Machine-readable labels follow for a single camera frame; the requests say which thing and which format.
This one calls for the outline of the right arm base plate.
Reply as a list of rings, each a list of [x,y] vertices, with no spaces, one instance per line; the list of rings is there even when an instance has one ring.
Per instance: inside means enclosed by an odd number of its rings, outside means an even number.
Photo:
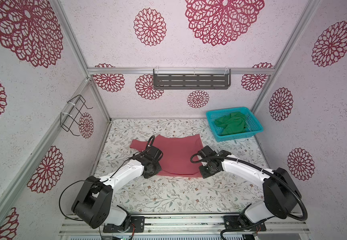
[[[245,217],[240,217],[238,215],[227,215],[223,216],[224,226],[226,230],[236,230],[239,231],[251,231],[251,232],[260,232],[266,231],[267,228],[264,223],[254,224],[250,222]]]

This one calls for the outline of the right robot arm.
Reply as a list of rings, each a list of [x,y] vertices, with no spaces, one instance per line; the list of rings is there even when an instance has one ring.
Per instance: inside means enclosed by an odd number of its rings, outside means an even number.
[[[263,200],[245,207],[235,220],[242,230],[261,225],[271,218],[292,218],[297,221],[308,218],[301,193],[285,169],[265,169],[243,161],[228,151],[217,153],[209,146],[192,155],[190,161],[201,164],[199,171],[204,179],[227,172],[261,188]]]

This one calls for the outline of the pink tank top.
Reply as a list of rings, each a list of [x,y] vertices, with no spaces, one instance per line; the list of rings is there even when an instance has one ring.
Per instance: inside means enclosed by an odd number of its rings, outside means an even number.
[[[158,176],[200,178],[201,174],[197,153],[203,149],[200,135],[184,138],[167,138],[161,135],[155,137],[151,150],[146,153],[146,158],[154,156],[157,160],[157,150],[162,152],[158,160],[162,170]]]

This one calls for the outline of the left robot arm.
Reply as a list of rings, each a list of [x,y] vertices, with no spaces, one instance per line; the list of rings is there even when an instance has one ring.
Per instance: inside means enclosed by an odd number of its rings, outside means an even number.
[[[72,212],[78,219],[96,229],[101,225],[113,225],[121,232],[129,230],[131,214],[119,206],[112,206],[113,195],[132,180],[151,178],[161,171],[159,161],[163,152],[154,146],[127,160],[127,163],[109,176],[94,176],[83,180],[83,185],[72,204]]]

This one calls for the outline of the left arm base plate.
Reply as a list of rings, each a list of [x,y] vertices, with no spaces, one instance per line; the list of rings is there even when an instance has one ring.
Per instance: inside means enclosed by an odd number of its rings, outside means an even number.
[[[130,216],[126,217],[124,222],[120,225],[105,224],[103,227],[104,233],[143,233],[145,225],[144,216]]]

